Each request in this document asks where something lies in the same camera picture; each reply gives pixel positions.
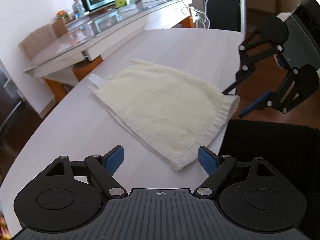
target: table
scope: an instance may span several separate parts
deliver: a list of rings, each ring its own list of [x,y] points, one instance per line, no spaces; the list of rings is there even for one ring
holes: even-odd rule
[[[113,52],[93,70],[101,77],[117,73],[132,58],[180,69],[226,88],[239,70],[238,45],[243,34],[225,30],[167,29],[143,31]],[[195,161],[181,171],[150,152],[123,129],[99,103],[83,79],[42,122],[10,168],[0,188],[0,203],[10,233],[21,229],[13,201],[40,171],[61,155],[71,161],[104,155],[124,146],[124,162],[115,179],[132,188],[190,188],[193,192],[208,175]],[[225,129],[209,146],[218,153]]]
[[[78,26],[43,49],[29,63],[25,73],[46,78],[57,101],[63,93],[60,83],[75,86],[113,51],[143,30],[168,29],[178,23],[188,26],[192,0],[160,0],[137,3],[124,13],[112,10]]]

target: ribbed gray panel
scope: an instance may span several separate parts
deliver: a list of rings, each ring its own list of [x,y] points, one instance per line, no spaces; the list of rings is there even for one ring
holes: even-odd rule
[[[48,234],[30,229],[16,240],[307,240],[298,230],[259,234],[227,221],[211,200],[187,189],[133,189],[124,199],[110,200],[101,215],[72,232]]]

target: white table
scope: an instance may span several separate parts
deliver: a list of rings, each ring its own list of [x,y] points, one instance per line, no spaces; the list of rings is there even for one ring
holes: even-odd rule
[[[104,60],[143,30],[172,28],[190,15],[184,7],[191,3],[192,0],[159,0],[138,3],[137,9],[132,11],[118,13],[115,10],[100,15],[43,49],[29,63],[25,73],[75,86],[79,81],[72,71],[74,64],[86,57],[92,61],[101,56]],[[112,22],[108,18],[110,15],[119,22],[108,27]]]
[[[112,53],[92,73],[101,77],[119,72],[132,58],[175,67],[226,88],[239,69],[238,45],[243,34],[224,30],[168,29],[138,34]],[[10,233],[21,229],[13,210],[18,192],[61,155],[71,161],[104,155],[116,145],[125,149],[124,162],[114,174],[128,192],[132,188],[190,188],[208,175],[195,161],[181,171],[150,152],[124,130],[98,102],[88,79],[82,80],[49,114],[10,168],[0,188],[0,203]],[[209,148],[218,153],[225,130]]]

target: wooden desk leg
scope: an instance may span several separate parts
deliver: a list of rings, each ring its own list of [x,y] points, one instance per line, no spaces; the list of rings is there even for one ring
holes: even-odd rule
[[[67,95],[67,92],[65,91],[61,83],[47,78],[45,78],[44,81],[51,89],[57,102],[60,102]]]
[[[75,64],[72,71],[76,76],[77,80],[81,81],[86,77],[86,75],[88,75],[92,70],[94,70],[102,61],[103,60],[101,56],[97,57],[93,61],[84,60]]]
[[[185,18],[184,20],[182,20],[180,22],[182,28],[194,28],[195,27],[193,24],[193,20],[192,20],[191,9],[189,9],[189,12],[190,12],[190,16],[188,16],[187,18]]]

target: towel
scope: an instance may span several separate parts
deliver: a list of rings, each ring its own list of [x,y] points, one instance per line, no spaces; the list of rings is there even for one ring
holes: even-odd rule
[[[193,162],[236,111],[239,97],[174,68],[133,59],[93,92],[117,122],[175,170]]]

